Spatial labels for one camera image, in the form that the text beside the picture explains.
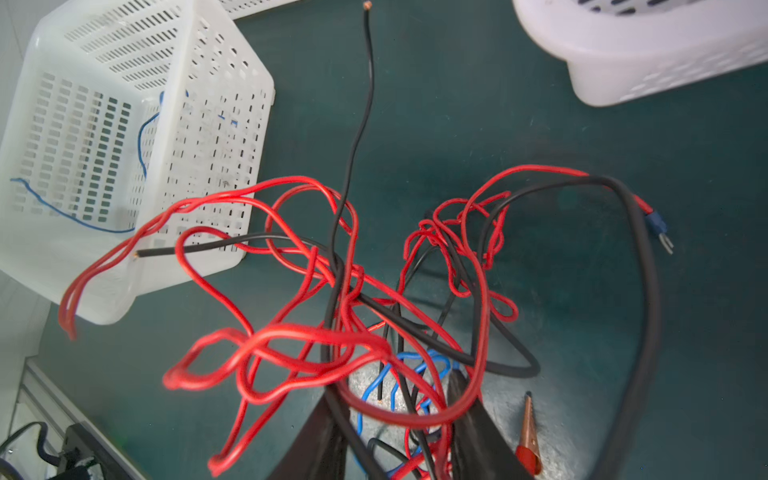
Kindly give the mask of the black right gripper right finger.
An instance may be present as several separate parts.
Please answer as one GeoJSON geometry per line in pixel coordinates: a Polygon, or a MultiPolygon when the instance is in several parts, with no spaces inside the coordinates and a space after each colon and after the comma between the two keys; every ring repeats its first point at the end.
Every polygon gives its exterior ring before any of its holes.
{"type": "Polygon", "coordinates": [[[452,424],[454,479],[533,479],[479,399],[452,424]]]}

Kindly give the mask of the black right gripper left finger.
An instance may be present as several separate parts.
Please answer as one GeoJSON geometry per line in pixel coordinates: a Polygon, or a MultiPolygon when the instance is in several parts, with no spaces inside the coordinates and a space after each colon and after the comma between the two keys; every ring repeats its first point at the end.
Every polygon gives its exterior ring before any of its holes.
{"type": "Polygon", "coordinates": [[[343,479],[348,408],[335,387],[325,392],[268,479],[343,479]]]}

